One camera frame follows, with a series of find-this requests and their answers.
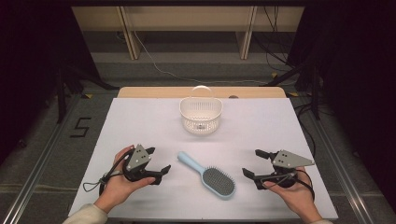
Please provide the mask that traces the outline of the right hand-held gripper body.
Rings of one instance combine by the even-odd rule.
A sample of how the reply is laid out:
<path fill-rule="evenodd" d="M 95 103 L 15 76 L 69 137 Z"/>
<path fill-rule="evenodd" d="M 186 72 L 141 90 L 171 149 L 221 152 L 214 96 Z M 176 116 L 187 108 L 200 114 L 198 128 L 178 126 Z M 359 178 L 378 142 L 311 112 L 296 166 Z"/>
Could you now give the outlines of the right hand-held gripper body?
<path fill-rule="evenodd" d="M 287 150 L 272 152 L 276 157 L 271 161 L 274 171 L 269 175 L 256 175 L 257 180 L 253 180 L 257 189 L 264 189 L 262 185 L 265 181 L 270 181 L 281 188 L 289 188 L 297 182 L 297 168 L 314 165 L 313 160 L 309 160 L 300 155 Z"/>

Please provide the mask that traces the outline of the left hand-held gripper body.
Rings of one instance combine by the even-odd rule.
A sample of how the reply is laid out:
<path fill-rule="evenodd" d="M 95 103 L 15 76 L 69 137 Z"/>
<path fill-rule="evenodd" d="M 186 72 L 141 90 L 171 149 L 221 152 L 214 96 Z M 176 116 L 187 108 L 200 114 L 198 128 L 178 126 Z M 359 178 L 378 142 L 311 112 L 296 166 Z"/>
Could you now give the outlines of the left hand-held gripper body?
<path fill-rule="evenodd" d="M 127 153 L 125 163 L 122 167 L 122 172 L 127 180 L 136 182 L 138 180 L 153 177 L 152 185 L 159 185 L 162 181 L 162 176 L 159 172 L 148 171 L 146 169 L 149 164 L 151 154 L 148 154 L 142 145 L 136 145 Z"/>

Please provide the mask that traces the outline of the light blue hairbrush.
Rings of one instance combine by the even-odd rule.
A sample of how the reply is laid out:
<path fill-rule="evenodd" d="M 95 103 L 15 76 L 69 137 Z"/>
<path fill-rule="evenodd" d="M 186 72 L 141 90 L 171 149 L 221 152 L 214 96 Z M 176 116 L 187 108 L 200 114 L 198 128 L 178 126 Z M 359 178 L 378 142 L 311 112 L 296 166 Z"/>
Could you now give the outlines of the light blue hairbrush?
<path fill-rule="evenodd" d="M 234 195 L 236 191 L 234 180 L 220 168 L 204 167 L 184 151 L 179 152 L 177 158 L 196 171 L 200 175 L 203 185 L 221 199 L 228 200 Z"/>

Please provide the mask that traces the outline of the white plastic basket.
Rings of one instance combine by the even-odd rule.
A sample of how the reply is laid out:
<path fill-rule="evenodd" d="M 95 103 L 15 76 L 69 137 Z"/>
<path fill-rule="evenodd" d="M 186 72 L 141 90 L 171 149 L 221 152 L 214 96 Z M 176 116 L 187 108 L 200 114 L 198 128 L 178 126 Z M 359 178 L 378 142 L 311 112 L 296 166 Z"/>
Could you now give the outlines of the white plastic basket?
<path fill-rule="evenodd" d="M 204 85 L 191 89 L 189 97 L 180 100 L 179 112 L 184 129 L 195 135 L 215 132 L 220 124 L 223 102 Z"/>

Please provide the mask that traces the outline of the person's left hand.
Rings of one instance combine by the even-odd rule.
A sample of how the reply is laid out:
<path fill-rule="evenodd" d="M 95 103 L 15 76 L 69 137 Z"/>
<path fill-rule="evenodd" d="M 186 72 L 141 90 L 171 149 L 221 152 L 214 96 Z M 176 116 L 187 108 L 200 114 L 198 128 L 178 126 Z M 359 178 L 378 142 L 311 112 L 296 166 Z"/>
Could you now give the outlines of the person's left hand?
<path fill-rule="evenodd" d="M 143 178 L 135 182 L 130 182 L 124 175 L 110 177 L 104 191 L 93 204 L 108 214 L 114 207 L 124 203 L 133 192 L 154 181 L 154 177 Z"/>

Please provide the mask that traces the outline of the person's right hand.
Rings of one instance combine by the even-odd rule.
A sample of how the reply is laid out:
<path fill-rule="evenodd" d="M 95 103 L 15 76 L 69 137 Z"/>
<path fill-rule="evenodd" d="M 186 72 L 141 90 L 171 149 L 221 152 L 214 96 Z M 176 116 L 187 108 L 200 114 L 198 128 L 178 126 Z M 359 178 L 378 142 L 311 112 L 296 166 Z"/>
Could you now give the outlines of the person's right hand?
<path fill-rule="evenodd" d="M 315 206 L 312 193 L 305 185 L 297 182 L 286 189 L 270 181 L 265 181 L 262 185 L 280 196 L 287 207 L 297 214 L 304 224 L 313 224 L 322 220 L 322 216 Z"/>

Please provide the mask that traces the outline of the white table mat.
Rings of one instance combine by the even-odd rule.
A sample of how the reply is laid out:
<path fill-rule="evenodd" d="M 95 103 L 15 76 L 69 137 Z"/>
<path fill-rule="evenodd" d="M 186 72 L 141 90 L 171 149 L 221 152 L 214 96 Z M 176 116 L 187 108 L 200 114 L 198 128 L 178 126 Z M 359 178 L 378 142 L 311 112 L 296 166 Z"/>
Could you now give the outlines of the white table mat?
<path fill-rule="evenodd" d="M 135 221 L 282 221 L 296 216 L 279 196 L 259 190 L 244 177 L 272 173 L 271 162 L 256 149 L 281 149 L 308 158 L 304 134 L 287 98 L 226 99 L 219 128 L 197 136 L 184 130 L 177 99 L 116 98 L 106 116 L 92 158 L 71 209 L 94 201 L 90 189 L 107 172 L 114 156 L 129 145 L 155 149 L 150 170 L 170 169 L 158 186 L 142 188 L 110 212 L 114 219 Z M 236 192 L 223 200 L 201 182 L 201 177 L 177 158 L 184 151 L 203 166 L 217 166 L 235 181 Z"/>

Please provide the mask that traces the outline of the light wooden table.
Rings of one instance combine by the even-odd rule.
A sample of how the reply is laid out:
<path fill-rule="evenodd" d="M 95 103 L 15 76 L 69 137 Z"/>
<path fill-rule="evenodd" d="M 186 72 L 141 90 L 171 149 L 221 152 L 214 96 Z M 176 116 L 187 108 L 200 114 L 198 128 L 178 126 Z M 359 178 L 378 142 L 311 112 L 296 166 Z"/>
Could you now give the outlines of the light wooden table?
<path fill-rule="evenodd" d="M 279 87 L 211 87 L 217 98 L 286 98 Z M 123 87 L 118 98 L 184 98 L 191 87 Z"/>

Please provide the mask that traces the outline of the black metal stand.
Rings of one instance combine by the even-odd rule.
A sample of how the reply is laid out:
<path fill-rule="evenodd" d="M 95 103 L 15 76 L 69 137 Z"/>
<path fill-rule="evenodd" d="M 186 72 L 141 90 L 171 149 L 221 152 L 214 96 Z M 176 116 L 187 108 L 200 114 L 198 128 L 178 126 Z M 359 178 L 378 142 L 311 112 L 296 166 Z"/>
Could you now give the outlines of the black metal stand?
<path fill-rule="evenodd" d="M 299 75 L 294 88 L 297 91 L 311 91 L 311 111 L 313 112 L 316 119 L 319 119 L 318 113 L 318 91 L 319 91 L 319 71 L 318 63 L 316 61 L 307 60 L 304 63 L 297 65 L 280 77 L 277 77 L 270 81 L 268 84 L 264 84 L 264 87 L 275 87 L 283 81 Z"/>
<path fill-rule="evenodd" d="M 105 83 L 99 76 L 94 76 L 70 64 L 51 63 L 49 67 L 53 70 L 55 78 L 55 89 L 58 101 L 58 123 L 63 122 L 67 112 L 65 87 L 72 93 L 80 94 L 84 90 L 81 80 L 88 80 L 105 90 L 113 91 L 119 89 L 119 87 Z"/>

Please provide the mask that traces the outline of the dark curtain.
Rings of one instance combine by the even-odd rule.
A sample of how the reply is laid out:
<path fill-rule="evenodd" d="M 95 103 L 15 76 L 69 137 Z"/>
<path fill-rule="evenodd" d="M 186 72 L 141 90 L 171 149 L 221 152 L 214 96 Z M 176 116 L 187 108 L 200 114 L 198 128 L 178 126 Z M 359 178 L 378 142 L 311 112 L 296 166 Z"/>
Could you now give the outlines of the dark curtain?
<path fill-rule="evenodd" d="M 58 72 L 74 91 L 80 78 L 99 77 L 72 8 L 0 0 L 0 164 L 52 94 Z"/>
<path fill-rule="evenodd" d="M 307 0 L 291 61 L 318 43 L 326 97 L 396 210 L 396 0 Z"/>

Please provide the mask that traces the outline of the metal floor rail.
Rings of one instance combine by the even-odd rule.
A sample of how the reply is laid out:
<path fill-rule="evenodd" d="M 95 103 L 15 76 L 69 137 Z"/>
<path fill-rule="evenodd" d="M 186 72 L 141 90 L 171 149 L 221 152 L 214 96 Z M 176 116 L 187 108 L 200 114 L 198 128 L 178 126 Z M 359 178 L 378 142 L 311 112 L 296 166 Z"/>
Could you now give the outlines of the metal floor rail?
<path fill-rule="evenodd" d="M 338 214 L 335 224 L 375 224 L 370 203 L 380 203 L 382 194 L 360 158 L 352 154 L 351 145 L 329 107 L 323 106 L 323 113 L 316 119 L 308 98 L 290 100 Z"/>
<path fill-rule="evenodd" d="M 61 121 L 57 122 L 54 128 L 51 130 L 50 137 L 46 142 L 46 145 L 40 151 L 40 155 L 35 161 L 35 164 L 28 170 L 27 179 L 20 186 L 13 184 L 0 184 L 0 192 L 3 190 L 3 188 L 5 192 L 16 192 L 16 198 L 7 210 L 5 218 L 1 221 L 1 224 L 18 224 L 25 207 L 29 203 L 29 200 L 35 191 L 35 187 L 49 162 L 53 150 L 59 143 L 64 126 L 78 104 L 78 101 L 79 95 L 71 96 L 70 101 L 66 104 L 66 112 L 64 117 Z"/>

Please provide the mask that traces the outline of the beige wooden furniture frame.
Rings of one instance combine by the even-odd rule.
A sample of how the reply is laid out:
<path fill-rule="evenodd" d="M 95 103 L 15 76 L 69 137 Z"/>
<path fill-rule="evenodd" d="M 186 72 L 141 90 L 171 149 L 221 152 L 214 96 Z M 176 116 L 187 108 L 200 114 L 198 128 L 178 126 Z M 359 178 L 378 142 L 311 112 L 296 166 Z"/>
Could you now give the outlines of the beige wooden furniture frame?
<path fill-rule="evenodd" d="M 295 32 L 302 7 L 73 7 L 82 31 L 120 31 L 130 58 L 141 52 L 144 32 L 194 31 L 235 33 L 245 60 L 254 32 Z"/>

